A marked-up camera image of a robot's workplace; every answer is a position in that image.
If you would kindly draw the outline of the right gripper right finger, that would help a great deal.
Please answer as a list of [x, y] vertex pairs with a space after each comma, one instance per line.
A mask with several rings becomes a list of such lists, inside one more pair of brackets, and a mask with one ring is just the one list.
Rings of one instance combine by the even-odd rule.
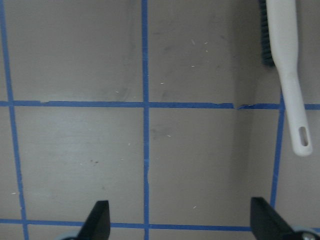
[[263, 197], [250, 200], [250, 228], [256, 240], [285, 240], [295, 234]]

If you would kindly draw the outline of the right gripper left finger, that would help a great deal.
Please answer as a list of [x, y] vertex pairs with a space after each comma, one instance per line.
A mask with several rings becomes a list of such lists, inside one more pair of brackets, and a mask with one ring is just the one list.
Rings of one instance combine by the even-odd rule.
[[111, 233], [110, 207], [108, 200], [99, 200], [80, 229], [78, 240], [108, 240]]

